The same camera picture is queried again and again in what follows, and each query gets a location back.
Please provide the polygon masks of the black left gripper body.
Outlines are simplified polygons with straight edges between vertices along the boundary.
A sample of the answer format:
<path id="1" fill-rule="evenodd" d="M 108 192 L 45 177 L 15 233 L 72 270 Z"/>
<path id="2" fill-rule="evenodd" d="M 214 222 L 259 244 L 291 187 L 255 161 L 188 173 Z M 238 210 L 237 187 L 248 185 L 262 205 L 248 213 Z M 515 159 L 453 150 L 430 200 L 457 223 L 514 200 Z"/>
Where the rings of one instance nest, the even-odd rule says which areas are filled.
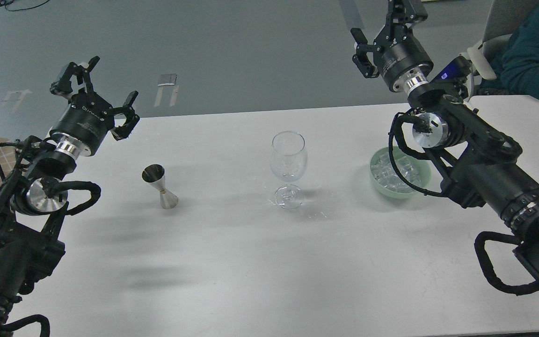
<path id="1" fill-rule="evenodd" d="M 98 94 L 74 94 L 60 120 L 51 128 L 50 136 L 56 141 L 62 136 L 77 139 L 84 145 L 81 155 L 93 156 L 113 128 L 111 117 L 103 115 L 111 108 L 111 104 Z"/>

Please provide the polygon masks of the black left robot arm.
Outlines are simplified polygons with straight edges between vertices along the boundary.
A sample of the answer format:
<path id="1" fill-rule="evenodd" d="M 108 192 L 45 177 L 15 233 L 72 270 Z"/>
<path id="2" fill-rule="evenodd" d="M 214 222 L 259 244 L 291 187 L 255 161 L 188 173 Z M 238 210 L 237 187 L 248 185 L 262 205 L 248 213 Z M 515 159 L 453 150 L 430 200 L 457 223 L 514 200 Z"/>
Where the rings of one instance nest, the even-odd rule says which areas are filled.
<path id="1" fill-rule="evenodd" d="M 0 143 L 0 337 L 33 323 L 42 337 L 51 334 L 43 315 L 8 319 L 13 306 L 49 277 L 66 253 L 58 239 L 66 217 L 92 207 L 101 196 L 94 182 L 66 181 L 66 176 L 80 156 L 94 156 L 108 134 L 127 139 L 140 120 L 133 108 L 136 90 L 120 107 L 96 93 L 91 73 L 99 60 L 68 63 L 51 84 L 51 93 L 67 105 L 47 137 Z"/>

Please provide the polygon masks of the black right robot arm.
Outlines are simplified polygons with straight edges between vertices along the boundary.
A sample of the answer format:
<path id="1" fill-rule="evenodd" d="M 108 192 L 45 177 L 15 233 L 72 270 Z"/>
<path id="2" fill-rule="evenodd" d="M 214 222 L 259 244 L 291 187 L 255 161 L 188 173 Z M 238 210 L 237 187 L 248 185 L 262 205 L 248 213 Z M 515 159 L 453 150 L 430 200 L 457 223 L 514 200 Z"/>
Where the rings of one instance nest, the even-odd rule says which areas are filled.
<path id="1" fill-rule="evenodd" d="M 511 234 L 481 232 L 473 247 L 488 283 L 503 293 L 523 296 L 539 292 L 539 183 L 518 165 L 519 143 L 483 121 L 469 109 L 466 84 L 473 73 L 484 79 L 485 58 L 469 49 L 428 80 L 433 62 L 414 37 L 413 27 L 428 18 L 419 0 L 390 0 L 385 24 L 369 41 L 358 15 L 347 19 L 355 45 L 351 58 L 365 78 L 382 77 L 392 92 L 404 92 L 410 109 L 393 118 L 388 132 L 388 155 L 393 144 L 411 157 L 430 161 L 440 173 L 441 191 L 402 181 L 424 195 L 445 197 L 462 208 L 490 205 Z M 533 282 L 507 285 L 496 275 L 485 249 L 487 241 L 515 245 L 513 253 Z"/>

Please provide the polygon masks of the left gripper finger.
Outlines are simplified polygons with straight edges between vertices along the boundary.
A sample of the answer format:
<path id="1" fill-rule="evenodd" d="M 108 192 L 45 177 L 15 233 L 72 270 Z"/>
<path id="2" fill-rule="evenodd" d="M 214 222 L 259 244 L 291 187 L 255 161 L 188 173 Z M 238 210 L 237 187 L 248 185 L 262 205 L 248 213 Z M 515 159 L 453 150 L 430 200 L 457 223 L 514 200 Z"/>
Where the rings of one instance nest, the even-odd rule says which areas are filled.
<path id="1" fill-rule="evenodd" d="M 111 129 L 111 134 L 116 141 L 127 139 L 131 132 L 133 132 L 133 129 L 137 123 L 140 121 L 139 115 L 135 113 L 135 109 L 133 108 L 133 103 L 135 102 L 137 96 L 138 91 L 132 91 L 128 94 L 122 107 L 116 107 L 110 110 L 112 117 L 116 117 L 118 115 L 123 115 L 125 117 L 125 121 L 121 126 L 114 126 L 114 128 Z"/>
<path id="2" fill-rule="evenodd" d="M 69 62 L 60 71 L 57 80 L 51 84 L 50 93 L 70 101 L 73 97 L 72 78 L 75 77 L 76 83 L 79 85 L 78 94 L 94 96 L 96 92 L 90 74 L 100 59 L 99 56 L 94 56 L 87 63 L 76 64 L 75 62 Z"/>

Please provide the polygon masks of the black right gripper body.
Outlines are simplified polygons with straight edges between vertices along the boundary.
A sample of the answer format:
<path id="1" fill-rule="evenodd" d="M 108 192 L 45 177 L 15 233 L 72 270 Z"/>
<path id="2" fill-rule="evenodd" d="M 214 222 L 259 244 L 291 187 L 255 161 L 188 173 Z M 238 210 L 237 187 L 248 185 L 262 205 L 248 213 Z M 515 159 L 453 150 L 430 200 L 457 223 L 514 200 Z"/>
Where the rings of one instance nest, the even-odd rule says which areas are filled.
<path id="1" fill-rule="evenodd" d="M 374 39 L 370 78 L 381 77 L 391 92 L 410 93 L 427 85 L 433 62 L 406 26 L 383 26 Z"/>

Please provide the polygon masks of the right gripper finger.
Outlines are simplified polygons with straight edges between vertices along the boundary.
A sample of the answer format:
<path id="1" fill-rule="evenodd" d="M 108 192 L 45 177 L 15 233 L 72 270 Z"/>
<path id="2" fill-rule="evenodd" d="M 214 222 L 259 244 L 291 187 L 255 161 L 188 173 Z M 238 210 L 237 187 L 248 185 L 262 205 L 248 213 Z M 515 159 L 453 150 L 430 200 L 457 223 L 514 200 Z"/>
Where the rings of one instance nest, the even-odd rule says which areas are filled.
<path id="1" fill-rule="evenodd" d="M 364 78 L 371 79 L 379 77 L 380 72 L 377 66 L 368 58 L 368 53 L 377 52 L 380 48 L 374 44 L 370 44 L 360 28 L 351 28 L 350 33 L 355 41 L 355 54 L 351 58 L 353 63 L 357 66 Z"/>
<path id="2" fill-rule="evenodd" d="M 428 17 L 421 0 L 388 0 L 386 35 L 394 36 L 396 31 L 412 32 L 416 25 Z"/>

